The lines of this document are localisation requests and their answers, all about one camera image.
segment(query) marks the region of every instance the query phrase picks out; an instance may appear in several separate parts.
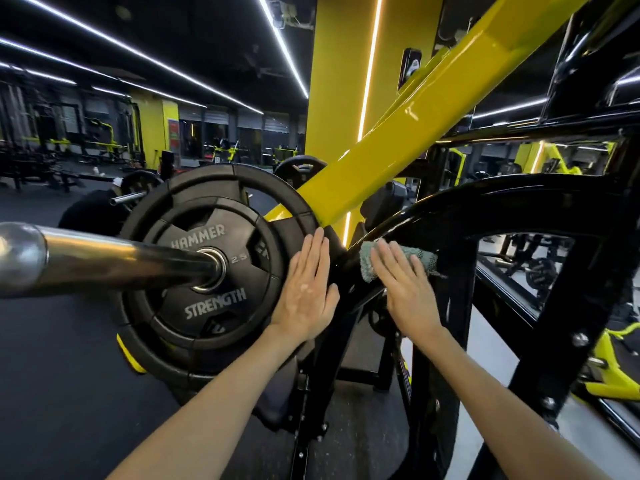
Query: yellow wall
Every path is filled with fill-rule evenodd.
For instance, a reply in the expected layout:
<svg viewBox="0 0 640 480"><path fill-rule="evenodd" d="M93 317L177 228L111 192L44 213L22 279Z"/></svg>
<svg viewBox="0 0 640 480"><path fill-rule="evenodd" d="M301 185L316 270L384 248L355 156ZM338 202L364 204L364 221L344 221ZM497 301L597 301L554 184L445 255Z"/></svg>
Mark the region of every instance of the yellow wall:
<svg viewBox="0 0 640 480"><path fill-rule="evenodd" d="M383 1L364 134L396 99L404 49L421 50L421 66L431 58L441 5L442 0Z"/></svg>
<svg viewBox="0 0 640 480"><path fill-rule="evenodd" d="M140 108L140 129L147 167L157 169L162 151L169 149L167 118L178 119L178 104L147 91L132 92L132 100Z"/></svg>
<svg viewBox="0 0 640 480"><path fill-rule="evenodd" d="M318 0L305 151L331 162L358 138L377 0ZM405 48L431 58L442 0L383 0L365 132L394 101Z"/></svg>
<svg viewBox="0 0 640 480"><path fill-rule="evenodd" d="M376 0L318 0L305 153L326 162L356 142Z"/></svg>

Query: poster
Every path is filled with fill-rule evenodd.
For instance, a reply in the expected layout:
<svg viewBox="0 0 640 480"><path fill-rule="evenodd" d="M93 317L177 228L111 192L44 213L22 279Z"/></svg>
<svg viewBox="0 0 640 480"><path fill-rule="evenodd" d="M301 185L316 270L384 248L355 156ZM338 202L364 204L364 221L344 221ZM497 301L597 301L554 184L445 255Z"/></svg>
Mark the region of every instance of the poster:
<svg viewBox="0 0 640 480"><path fill-rule="evenodd" d="M402 67L400 67L400 80L398 81L398 91L415 71L420 69L422 52L417 48L405 48L402 56Z"/></svg>
<svg viewBox="0 0 640 480"><path fill-rule="evenodd" d="M167 119L169 134L169 151L180 156L180 121Z"/></svg>

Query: bolt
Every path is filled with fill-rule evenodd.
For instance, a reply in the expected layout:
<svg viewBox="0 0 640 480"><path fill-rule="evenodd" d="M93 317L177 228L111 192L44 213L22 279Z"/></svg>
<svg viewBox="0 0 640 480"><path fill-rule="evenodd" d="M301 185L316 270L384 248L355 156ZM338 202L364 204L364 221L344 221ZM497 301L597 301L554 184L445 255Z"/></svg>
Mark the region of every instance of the bolt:
<svg viewBox="0 0 640 480"><path fill-rule="evenodd" d="M544 397L542 398L542 406L545 409L553 411L556 409L556 400L553 397Z"/></svg>
<svg viewBox="0 0 640 480"><path fill-rule="evenodd" d="M571 337L571 342L574 347L584 347L589 344L589 338L583 332L574 333Z"/></svg>

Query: ceiling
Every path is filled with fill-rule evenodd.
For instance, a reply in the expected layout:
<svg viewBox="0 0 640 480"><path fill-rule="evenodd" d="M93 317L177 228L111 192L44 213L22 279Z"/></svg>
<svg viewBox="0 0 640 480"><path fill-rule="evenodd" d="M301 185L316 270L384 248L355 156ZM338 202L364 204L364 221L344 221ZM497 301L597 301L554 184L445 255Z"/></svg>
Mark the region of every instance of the ceiling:
<svg viewBox="0 0 640 480"><path fill-rule="evenodd" d="M41 1L249 105L265 111L306 112L307 99L291 75L258 0ZM308 22L317 0L282 1L295 4L300 22ZM445 0L436 43L455 44L456 31L466 32L494 1ZM308 88L314 33L288 26L281 33ZM562 35L560 30L476 111L546 94ZM0 36L197 103L233 106L23 0L0 0ZM114 87L118 82L1 45L0 61L48 71L79 84L118 89Z"/></svg>

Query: barbell sleeve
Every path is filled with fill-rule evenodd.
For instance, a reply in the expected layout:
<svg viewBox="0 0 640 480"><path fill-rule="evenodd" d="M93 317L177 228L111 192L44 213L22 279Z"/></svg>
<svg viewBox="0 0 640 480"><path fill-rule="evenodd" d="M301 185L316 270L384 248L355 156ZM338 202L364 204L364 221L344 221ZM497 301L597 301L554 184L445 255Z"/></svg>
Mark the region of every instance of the barbell sleeve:
<svg viewBox="0 0 640 480"><path fill-rule="evenodd" d="M210 255L25 223L0 223L0 297L197 286L220 277Z"/></svg>
<svg viewBox="0 0 640 480"><path fill-rule="evenodd" d="M142 192L133 192L132 194L126 194L126 195L121 195L119 197L113 197L112 199L110 199L109 203L111 205L118 205L121 203L127 203L127 202L131 202L134 200L139 200L142 197L144 197L145 195L147 195L148 192L146 191L142 191Z"/></svg>

